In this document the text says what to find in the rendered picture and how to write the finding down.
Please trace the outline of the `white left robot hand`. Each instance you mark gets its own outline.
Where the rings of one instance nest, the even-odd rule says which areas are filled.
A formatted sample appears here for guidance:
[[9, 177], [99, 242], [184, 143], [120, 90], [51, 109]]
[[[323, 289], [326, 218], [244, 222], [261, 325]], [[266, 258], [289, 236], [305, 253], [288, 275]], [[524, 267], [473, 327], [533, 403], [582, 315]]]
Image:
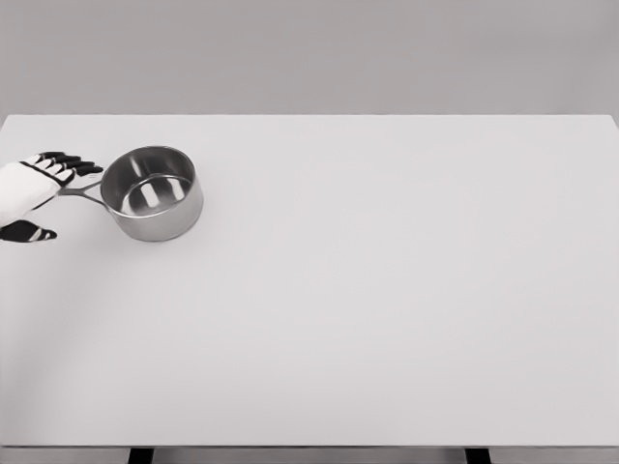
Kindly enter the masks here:
[[25, 216], [76, 178], [101, 172], [103, 168], [93, 161], [58, 151], [38, 153], [0, 167], [0, 241], [29, 244], [55, 240], [55, 231]]

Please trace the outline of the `stainless steel saucepan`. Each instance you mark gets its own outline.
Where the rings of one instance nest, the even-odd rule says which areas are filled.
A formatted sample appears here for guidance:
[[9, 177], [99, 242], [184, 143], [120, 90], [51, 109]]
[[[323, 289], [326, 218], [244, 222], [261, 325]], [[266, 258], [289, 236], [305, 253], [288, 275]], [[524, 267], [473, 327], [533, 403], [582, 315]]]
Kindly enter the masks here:
[[168, 146], [135, 148], [114, 160], [101, 179], [82, 188], [62, 188], [101, 205], [120, 229], [141, 242], [165, 242], [199, 220], [204, 194], [192, 160]]

